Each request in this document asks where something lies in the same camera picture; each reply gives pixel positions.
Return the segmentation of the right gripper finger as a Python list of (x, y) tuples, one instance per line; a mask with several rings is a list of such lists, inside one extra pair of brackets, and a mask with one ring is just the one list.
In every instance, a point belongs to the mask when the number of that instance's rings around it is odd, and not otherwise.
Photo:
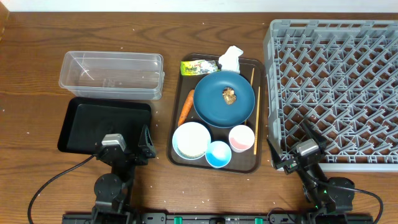
[(272, 145), (272, 143), (270, 142), (269, 139), (267, 139), (267, 143), (268, 143), (269, 149), (270, 149), (273, 168), (275, 170), (283, 168), (282, 159), (280, 158), (279, 154), (277, 153), (277, 151), (275, 150), (274, 146)]
[(326, 149), (327, 139), (320, 133), (312, 129), (310, 123), (306, 119), (302, 121), (302, 127), (306, 134), (309, 136), (309, 138), (313, 139), (318, 144), (318, 147), (320, 149)]

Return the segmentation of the small blue bowl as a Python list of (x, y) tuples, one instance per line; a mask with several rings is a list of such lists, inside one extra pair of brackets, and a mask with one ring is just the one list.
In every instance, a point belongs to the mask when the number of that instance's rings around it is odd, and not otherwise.
[(219, 169), (229, 164), (232, 158), (231, 148), (223, 141), (213, 141), (205, 152), (206, 161)]

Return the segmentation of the white napkin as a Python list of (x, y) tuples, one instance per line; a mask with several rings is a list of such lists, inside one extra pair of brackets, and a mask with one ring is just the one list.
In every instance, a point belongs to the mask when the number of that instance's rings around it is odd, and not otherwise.
[(240, 73), (239, 57), (244, 52), (235, 45), (230, 46), (227, 51), (218, 59), (221, 71)]

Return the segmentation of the orange carrot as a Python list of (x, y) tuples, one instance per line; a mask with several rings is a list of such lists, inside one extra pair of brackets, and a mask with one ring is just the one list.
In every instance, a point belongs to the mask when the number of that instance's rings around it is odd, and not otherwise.
[(195, 90), (190, 90), (190, 92), (187, 95), (187, 98), (183, 104), (182, 111), (180, 113), (180, 117), (178, 119), (178, 126), (181, 126), (185, 122), (185, 120), (193, 106), (194, 92), (195, 92)]

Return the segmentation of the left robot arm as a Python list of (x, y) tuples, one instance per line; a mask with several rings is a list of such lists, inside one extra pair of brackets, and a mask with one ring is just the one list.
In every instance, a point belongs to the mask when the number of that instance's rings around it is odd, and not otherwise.
[(111, 166), (111, 172), (95, 182), (96, 200), (90, 223), (140, 223), (140, 214), (130, 206), (129, 201), (135, 168), (148, 164), (149, 159), (156, 157), (148, 126), (143, 125), (137, 145), (132, 149), (127, 147), (122, 134), (105, 135), (94, 156)]

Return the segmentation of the dark blue plate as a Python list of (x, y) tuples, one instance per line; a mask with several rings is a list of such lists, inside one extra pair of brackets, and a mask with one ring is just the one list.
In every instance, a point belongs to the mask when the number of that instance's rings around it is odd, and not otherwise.
[[(227, 104), (223, 92), (232, 88), (236, 100)], [(244, 123), (256, 104), (254, 90), (240, 74), (213, 72), (204, 76), (196, 85), (193, 105), (197, 115), (207, 124), (217, 128), (231, 128)]]

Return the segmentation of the brown food scrap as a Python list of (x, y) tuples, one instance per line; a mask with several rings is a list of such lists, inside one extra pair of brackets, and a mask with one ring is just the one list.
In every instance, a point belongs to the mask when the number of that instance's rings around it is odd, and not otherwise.
[(232, 105), (237, 99), (234, 89), (231, 87), (226, 87), (223, 90), (223, 98), (227, 105)]

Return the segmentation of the pink cup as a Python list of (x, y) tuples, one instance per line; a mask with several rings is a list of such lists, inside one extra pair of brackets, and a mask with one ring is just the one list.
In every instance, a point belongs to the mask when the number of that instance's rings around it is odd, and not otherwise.
[(228, 140), (234, 152), (244, 152), (254, 145), (255, 135), (250, 127), (238, 125), (231, 129)]

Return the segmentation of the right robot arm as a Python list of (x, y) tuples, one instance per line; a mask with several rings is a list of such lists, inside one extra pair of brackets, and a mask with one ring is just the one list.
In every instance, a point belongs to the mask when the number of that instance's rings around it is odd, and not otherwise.
[(297, 173), (303, 185), (306, 199), (315, 208), (290, 220), (294, 223), (348, 223), (346, 212), (353, 209), (354, 183), (343, 177), (327, 178), (319, 162), (325, 157), (327, 140), (313, 130), (308, 121), (302, 123), (308, 139), (297, 144), (293, 156), (283, 161), (271, 141), (273, 167), (282, 168), (289, 175)]

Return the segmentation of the light blue rice bowl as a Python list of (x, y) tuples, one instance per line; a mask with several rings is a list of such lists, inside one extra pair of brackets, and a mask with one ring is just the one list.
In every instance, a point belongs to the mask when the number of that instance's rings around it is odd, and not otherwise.
[(197, 122), (182, 124), (172, 136), (174, 152), (182, 159), (190, 161), (203, 157), (210, 143), (209, 130)]

